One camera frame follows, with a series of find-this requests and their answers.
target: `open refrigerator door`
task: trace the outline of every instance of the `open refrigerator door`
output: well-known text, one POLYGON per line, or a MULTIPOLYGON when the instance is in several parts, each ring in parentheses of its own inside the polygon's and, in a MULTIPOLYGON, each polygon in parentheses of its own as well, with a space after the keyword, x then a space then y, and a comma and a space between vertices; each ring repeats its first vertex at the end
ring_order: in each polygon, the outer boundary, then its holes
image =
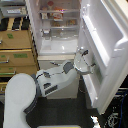
POLYGON ((92 108, 105 112, 128 73, 128 23, 111 0, 83 0, 78 50, 93 74, 83 75, 92 108))

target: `cable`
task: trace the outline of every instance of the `cable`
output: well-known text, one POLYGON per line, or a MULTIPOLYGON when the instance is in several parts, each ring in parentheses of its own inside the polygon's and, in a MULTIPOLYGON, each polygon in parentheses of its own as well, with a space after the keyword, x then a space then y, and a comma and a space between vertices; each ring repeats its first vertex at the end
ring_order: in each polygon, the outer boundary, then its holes
MULTIPOLYGON (((53 75, 56 75, 56 74, 62 74, 62 73, 64 73, 64 71, 63 71, 63 72, 61 72, 61 73, 51 74, 51 75, 49 75, 49 76, 53 76, 53 75)), ((42 76, 42 75, 44 75, 44 73, 42 73, 42 74, 38 75, 38 76, 36 77, 36 79, 38 79, 38 78, 39 78, 40 76, 42 76)))
POLYGON ((38 75, 37 77, 36 77, 36 79, 38 79, 40 76, 42 76, 44 73, 42 73, 42 74, 40 74, 40 75, 38 75))
POLYGON ((113 107, 112 114, 107 118, 107 121, 105 122, 104 128, 106 128, 107 124, 109 127, 114 128, 114 126, 118 123, 118 113, 115 113, 114 111, 115 111, 115 107, 113 107))
POLYGON ((79 91, 82 92, 82 93, 85 93, 84 91, 82 91, 82 90, 80 89, 80 86, 79 86, 79 91))
POLYGON ((125 96, 127 95, 127 93, 128 93, 128 90, 125 92, 124 97, 122 99, 122 103, 121 103, 121 116, 120 116, 120 122, 119 122, 118 128, 120 128, 120 126, 121 126, 123 102, 124 102, 124 99, 125 99, 125 96))

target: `glass shelf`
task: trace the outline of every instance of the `glass shelf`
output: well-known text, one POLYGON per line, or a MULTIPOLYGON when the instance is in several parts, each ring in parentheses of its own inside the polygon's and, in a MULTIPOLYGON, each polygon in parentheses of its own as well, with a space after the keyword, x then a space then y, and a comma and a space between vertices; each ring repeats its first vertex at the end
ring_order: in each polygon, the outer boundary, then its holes
POLYGON ((80 12, 79 9, 66 9, 66 10, 40 10, 39 13, 72 13, 72 12, 80 12))
MULTIPOLYGON (((62 21, 64 21, 64 20, 76 20, 76 19, 78 19, 77 17, 63 17, 63 20, 62 21)), ((42 20, 52 20, 52 21, 55 21, 54 20, 54 17, 48 17, 48 19, 42 19, 42 20)))
POLYGON ((52 30, 57 30, 57 29, 78 29, 78 25, 72 25, 72 26, 61 26, 61 27, 51 27, 52 30))

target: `cabinet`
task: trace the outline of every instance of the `cabinet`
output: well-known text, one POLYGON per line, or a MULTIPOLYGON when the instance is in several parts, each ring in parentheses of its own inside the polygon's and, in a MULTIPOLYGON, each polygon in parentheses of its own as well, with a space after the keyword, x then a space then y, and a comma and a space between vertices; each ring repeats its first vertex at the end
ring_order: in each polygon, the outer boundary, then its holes
POLYGON ((7 31, 0 32, 0 101, 2 102, 6 85, 12 76, 18 73, 32 75, 38 70, 37 54, 30 29, 12 31, 13 21, 14 19, 10 18, 7 31))

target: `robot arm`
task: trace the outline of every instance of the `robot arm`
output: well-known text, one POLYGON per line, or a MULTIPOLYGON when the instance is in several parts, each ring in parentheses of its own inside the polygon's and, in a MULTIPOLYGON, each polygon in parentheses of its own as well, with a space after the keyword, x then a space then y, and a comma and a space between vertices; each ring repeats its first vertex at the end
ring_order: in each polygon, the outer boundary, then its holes
POLYGON ((59 67, 40 70, 36 75, 18 74, 8 82, 5 91, 5 112, 3 128, 30 128, 26 123, 28 114, 36 105, 39 96, 46 97, 70 85, 77 77, 77 71, 89 74, 89 67, 77 53, 74 65, 65 61, 59 67))

